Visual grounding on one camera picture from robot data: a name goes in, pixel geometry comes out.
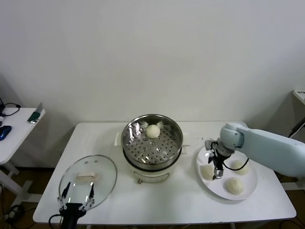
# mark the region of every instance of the glass lid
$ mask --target glass lid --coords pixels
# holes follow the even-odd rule
[[[59,197],[65,203],[94,199],[90,208],[100,205],[112,192],[117,179],[114,162],[103,155],[84,157],[70,166],[61,178]]]

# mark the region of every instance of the robotic arm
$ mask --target robotic arm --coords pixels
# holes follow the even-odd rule
[[[223,163],[238,150],[249,159],[289,177],[305,177],[305,144],[263,130],[250,129],[237,123],[227,123],[220,131],[220,138],[206,140],[211,150],[214,178],[223,175]]]

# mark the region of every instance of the white wall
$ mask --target white wall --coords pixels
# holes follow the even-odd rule
[[[304,9],[303,0],[2,1],[0,96],[47,110],[14,161],[55,166],[77,123],[145,113],[286,134],[303,109],[289,93],[305,87]],[[271,122],[278,112],[284,128]]]

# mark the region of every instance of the steamed bun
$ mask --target steamed bun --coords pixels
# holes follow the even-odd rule
[[[149,138],[157,138],[160,135],[160,128],[157,125],[149,125],[146,129],[146,136]]]
[[[244,162],[242,161],[234,161],[232,164],[231,164],[231,168],[232,169],[239,169],[241,168],[242,166],[244,165]],[[235,173],[239,174],[239,175],[245,175],[247,172],[249,172],[249,166],[248,164],[245,165],[245,167],[243,167],[241,170],[237,170],[237,171],[234,171]]]
[[[230,178],[225,182],[228,191],[234,195],[239,195],[244,191],[244,183],[238,178]]]
[[[200,172],[204,179],[206,180],[213,180],[214,176],[214,166],[212,165],[205,165],[200,167]]]

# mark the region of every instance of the white table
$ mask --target white table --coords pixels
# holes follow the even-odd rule
[[[6,167],[10,173],[6,175],[0,171],[0,182],[11,192],[17,195],[12,205],[20,204],[23,201],[26,202],[38,202],[41,195],[29,194],[32,181],[26,181],[23,187],[19,186],[11,179],[13,174],[18,174],[19,171],[9,162],[19,146],[23,143],[26,137],[30,134],[37,123],[31,124],[27,120],[36,108],[20,108],[20,110],[12,115],[4,118],[2,125],[10,125],[12,127],[11,132],[5,139],[0,141],[0,165]],[[11,114],[16,111],[16,108],[5,108],[4,113]],[[45,114],[43,110],[39,119]]]
[[[187,133],[187,154],[181,155],[173,174],[155,184],[137,184],[122,149],[114,146],[124,123],[78,124],[36,208],[33,219],[47,223],[58,214],[61,176],[74,161],[88,155],[109,156],[118,168],[113,192],[78,223],[97,224],[203,224],[293,218],[296,211],[275,173],[251,162],[258,175],[255,192],[244,201],[229,201],[211,193],[195,172],[195,158],[206,138],[216,139],[225,122],[180,122]]]
[[[298,100],[300,100],[305,105],[305,89],[301,90],[293,90],[293,94],[295,95]]]

